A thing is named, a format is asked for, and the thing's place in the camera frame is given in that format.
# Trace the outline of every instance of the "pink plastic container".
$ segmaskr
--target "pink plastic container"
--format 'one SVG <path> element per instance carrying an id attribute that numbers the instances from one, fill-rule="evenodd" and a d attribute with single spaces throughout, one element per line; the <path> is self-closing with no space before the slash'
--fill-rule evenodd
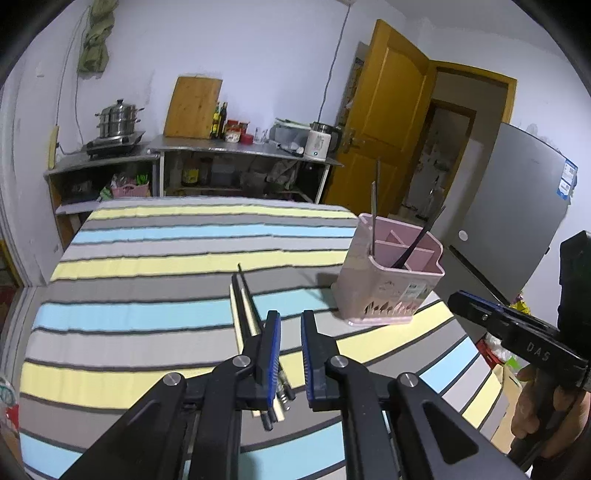
<path id="1" fill-rule="evenodd" d="M 359 215 L 347 257 L 332 285 L 337 307 L 351 325 L 408 323 L 445 275 L 439 265 L 443 246 L 428 232 L 405 263 L 407 270 L 389 268 L 421 228 L 377 217 L 374 258 L 371 223 L 371 215 Z"/>
<path id="2" fill-rule="evenodd" d="M 120 199 L 124 197 L 149 197 L 150 184 L 145 185 L 123 185 L 122 187 L 111 188 L 113 198 Z"/>

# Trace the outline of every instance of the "gray refrigerator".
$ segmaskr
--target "gray refrigerator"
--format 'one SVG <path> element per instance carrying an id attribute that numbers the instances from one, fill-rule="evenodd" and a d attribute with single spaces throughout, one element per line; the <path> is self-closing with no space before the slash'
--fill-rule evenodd
<path id="1" fill-rule="evenodd" d="M 513 302 L 547 253 L 575 184 L 576 166 L 566 157 L 501 124 L 482 182 L 449 245 L 453 258 L 447 252 L 442 259 L 440 296 L 464 289 Z"/>

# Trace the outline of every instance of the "white kettle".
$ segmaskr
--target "white kettle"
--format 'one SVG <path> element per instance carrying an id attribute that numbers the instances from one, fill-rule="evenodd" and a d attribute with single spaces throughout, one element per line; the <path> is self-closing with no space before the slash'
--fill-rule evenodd
<path id="1" fill-rule="evenodd" d="M 329 150 L 332 135 L 336 134 L 337 139 L 335 146 Z M 314 122 L 311 126 L 310 133 L 308 133 L 308 141 L 304 149 L 304 158 L 308 160 L 326 160 L 329 153 L 337 151 L 342 139 L 342 132 L 331 125 Z"/>

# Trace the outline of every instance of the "green hanging cloth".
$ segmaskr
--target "green hanging cloth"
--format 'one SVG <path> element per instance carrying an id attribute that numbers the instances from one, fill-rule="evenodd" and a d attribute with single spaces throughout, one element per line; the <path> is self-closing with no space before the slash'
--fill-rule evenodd
<path id="1" fill-rule="evenodd" d="M 115 25 L 113 10 L 117 7 L 118 0 L 95 0 L 90 8 L 90 28 L 86 32 L 78 73 L 103 73 L 109 62 L 109 53 L 105 40 L 111 34 Z"/>

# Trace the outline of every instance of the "ceiling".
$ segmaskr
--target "ceiling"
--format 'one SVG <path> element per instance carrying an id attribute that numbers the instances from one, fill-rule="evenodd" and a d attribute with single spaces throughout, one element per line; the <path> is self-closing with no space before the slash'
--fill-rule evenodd
<path id="1" fill-rule="evenodd" d="M 427 17 L 440 28 L 503 35 L 564 57 L 550 35 L 512 0 L 387 0 L 409 19 Z"/>

